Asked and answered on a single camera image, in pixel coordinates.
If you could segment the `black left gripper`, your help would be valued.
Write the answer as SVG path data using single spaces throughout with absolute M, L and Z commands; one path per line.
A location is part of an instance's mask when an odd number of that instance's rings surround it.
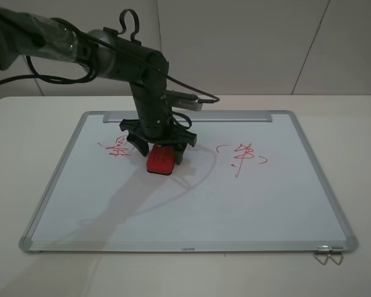
M 149 144 L 173 145 L 174 161 L 180 165 L 187 144 L 195 146 L 197 135 L 181 126 L 174 119 L 172 107 L 166 101 L 165 87 L 148 88 L 139 83 L 130 85 L 137 119 L 123 119 L 119 127 L 127 131 L 127 141 L 143 157 L 149 153 Z

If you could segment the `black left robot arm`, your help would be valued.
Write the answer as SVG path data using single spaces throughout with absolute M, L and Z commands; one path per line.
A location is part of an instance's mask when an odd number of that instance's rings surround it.
M 197 136 L 179 124 L 172 109 L 186 94 L 167 90 L 168 61 L 135 38 L 123 39 L 121 32 L 110 28 L 84 33 L 63 19 L 0 7 L 0 71 L 19 56 L 76 63 L 86 70 L 81 84 L 97 77 L 127 82 L 138 117 L 123 119 L 119 127 L 142 155 L 156 144 L 173 148 L 181 159 L 186 147 L 196 144 Z

